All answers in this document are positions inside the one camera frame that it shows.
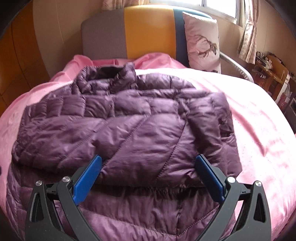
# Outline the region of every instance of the window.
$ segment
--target window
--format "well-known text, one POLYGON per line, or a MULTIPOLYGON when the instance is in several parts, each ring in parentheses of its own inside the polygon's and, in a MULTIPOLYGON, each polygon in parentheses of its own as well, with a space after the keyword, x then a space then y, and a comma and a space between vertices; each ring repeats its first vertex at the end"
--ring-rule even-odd
POLYGON ((241 23, 241 7, 244 0, 150 0, 150 3, 187 7, 225 18, 235 24, 241 23))

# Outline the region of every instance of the quilted stitching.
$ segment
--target quilted stitching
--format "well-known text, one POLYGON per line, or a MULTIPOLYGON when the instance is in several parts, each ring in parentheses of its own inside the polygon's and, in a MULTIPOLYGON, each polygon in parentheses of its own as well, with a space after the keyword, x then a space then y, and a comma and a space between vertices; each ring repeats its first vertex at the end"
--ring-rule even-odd
POLYGON ((241 171, 222 93, 174 76, 136 76, 132 63, 86 67, 25 109, 9 170, 9 219, 24 238, 34 183, 72 175, 97 153, 103 168, 81 209, 103 240, 190 240, 217 206, 194 171, 200 152, 227 175, 241 171))

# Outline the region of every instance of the deer print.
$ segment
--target deer print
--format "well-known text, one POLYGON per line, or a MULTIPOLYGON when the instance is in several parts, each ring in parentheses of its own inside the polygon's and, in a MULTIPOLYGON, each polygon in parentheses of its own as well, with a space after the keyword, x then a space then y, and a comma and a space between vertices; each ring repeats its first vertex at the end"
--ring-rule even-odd
POLYGON ((210 52, 213 52, 214 55, 217 55, 217 44, 209 41, 206 37, 198 34, 197 36, 197 44, 196 44, 196 52, 200 57, 209 56, 210 52))

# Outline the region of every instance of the metal screw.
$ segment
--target metal screw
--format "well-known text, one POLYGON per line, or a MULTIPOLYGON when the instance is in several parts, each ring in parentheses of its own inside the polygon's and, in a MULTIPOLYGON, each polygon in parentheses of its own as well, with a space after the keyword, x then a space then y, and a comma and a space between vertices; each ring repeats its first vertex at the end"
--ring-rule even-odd
POLYGON ((63 177, 62 181, 63 181, 64 183, 67 183, 67 182, 70 181, 70 177, 68 177, 68 176, 63 177))
POLYGON ((261 183, 260 181, 256 181, 256 182, 255 182, 255 185, 256 185, 257 187, 261 187, 261 186, 262 186, 262 183, 261 183))
POLYGON ((228 177, 228 178, 227 178, 227 181, 228 181, 229 183, 235 183, 235 178, 234 178, 234 177, 228 177))
POLYGON ((42 184, 42 181, 37 181, 36 182, 36 186, 41 186, 41 184, 42 184))

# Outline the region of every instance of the blue gripper pad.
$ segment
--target blue gripper pad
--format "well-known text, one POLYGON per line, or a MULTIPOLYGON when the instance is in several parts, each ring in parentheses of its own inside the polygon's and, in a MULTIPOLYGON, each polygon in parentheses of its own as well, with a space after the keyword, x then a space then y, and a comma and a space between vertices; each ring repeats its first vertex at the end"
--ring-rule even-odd
POLYGON ((222 171, 217 167, 213 167, 202 154, 195 158, 195 171, 200 176, 212 199, 220 204, 224 203, 224 186, 215 174, 215 171, 221 173, 222 171))
POLYGON ((83 202, 102 169, 102 158, 95 155, 74 186, 73 200, 76 205, 83 202))

